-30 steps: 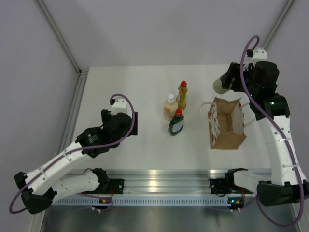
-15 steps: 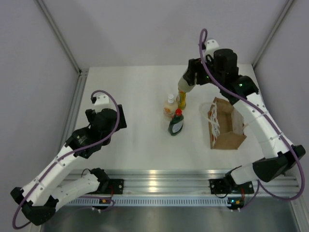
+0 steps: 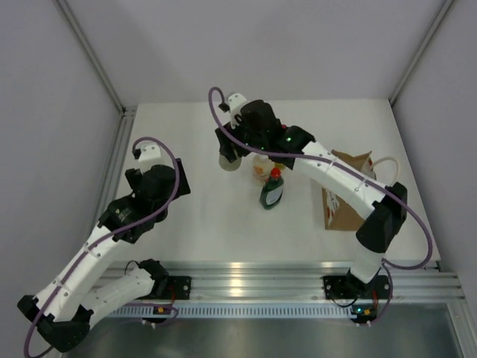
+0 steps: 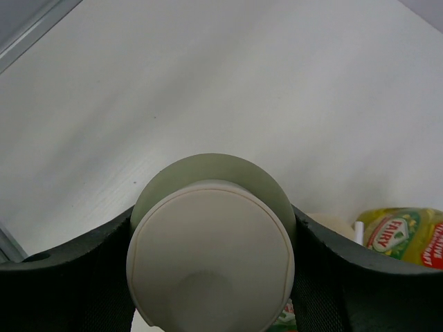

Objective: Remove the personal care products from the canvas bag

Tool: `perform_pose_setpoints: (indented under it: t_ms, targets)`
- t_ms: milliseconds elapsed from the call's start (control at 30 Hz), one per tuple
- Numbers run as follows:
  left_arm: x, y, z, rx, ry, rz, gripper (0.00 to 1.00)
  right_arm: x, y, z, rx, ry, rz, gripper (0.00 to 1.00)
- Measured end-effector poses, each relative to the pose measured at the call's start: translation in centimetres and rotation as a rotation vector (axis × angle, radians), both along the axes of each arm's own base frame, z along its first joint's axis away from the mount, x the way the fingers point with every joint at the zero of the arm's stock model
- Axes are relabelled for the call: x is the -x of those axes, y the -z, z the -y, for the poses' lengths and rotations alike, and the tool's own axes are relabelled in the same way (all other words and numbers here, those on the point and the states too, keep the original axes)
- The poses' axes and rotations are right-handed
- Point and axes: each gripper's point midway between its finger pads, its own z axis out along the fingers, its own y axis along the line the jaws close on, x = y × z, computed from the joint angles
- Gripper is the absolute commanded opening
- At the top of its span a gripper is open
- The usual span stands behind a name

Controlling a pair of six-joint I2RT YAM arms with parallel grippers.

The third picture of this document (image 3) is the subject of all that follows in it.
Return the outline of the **cream pump lotion bottle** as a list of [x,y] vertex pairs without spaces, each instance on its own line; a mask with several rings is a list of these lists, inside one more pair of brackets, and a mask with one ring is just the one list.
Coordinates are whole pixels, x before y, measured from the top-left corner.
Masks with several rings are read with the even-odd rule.
[[252,176],[255,182],[260,186],[265,185],[273,167],[274,162],[267,156],[256,154],[252,159]]

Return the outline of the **pale green white-capped bottle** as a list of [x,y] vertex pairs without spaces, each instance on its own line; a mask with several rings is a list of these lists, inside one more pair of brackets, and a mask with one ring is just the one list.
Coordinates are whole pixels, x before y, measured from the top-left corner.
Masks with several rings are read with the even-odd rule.
[[241,158],[236,158],[230,162],[224,155],[220,154],[218,159],[219,166],[227,172],[234,172],[241,166]]

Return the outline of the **green bottle red label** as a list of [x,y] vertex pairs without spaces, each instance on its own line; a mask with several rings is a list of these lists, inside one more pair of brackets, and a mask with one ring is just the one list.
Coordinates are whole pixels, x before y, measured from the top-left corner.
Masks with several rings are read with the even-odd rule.
[[284,180],[279,168],[273,168],[262,187],[259,202],[266,210],[271,210],[281,201]]

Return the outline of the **yellow bottle red cap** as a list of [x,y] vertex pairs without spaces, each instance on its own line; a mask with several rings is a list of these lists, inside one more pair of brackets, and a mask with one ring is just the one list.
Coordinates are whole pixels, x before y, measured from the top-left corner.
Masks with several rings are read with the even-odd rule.
[[277,163],[277,162],[274,162],[274,167],[275,168],[278,168],[280,171],[284,171],[285,169],[287,169],[286,165],[283,164],[283,163]]

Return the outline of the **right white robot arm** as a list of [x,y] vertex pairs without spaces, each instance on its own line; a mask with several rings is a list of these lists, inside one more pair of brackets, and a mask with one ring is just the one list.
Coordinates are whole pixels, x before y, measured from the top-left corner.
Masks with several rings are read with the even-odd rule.
[[308,131],[281,123],[262,99],[248,101],[234,93],[210,108],[230,117],[215,129],[222,169],[235,171],[242,158],[255,153],[311,178],[357,212],[363,223],[356,231],[358,250],[347,274],[347,288],[356,296],[372,290],[384,255],[406,220],[407,189],[400,183],[384,186],[365,176]]

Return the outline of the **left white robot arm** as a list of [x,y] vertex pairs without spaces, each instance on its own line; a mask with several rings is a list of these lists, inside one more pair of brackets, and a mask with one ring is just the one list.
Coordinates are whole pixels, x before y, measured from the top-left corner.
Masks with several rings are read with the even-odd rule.
[[112,201],[67,267],[35,295],[24,295],[20,312],[35,324],[52,349],[61,353],[78,346],[105,316],[138,298],[168,299],[169,273],[154,259],[143,260],[130,273],[100,289],[94,285],[116,257],[139,237],[165,220],[165,203],[191,190],[180,159],[174,166],[156,164],[146,172],[125,172],[132,189]]

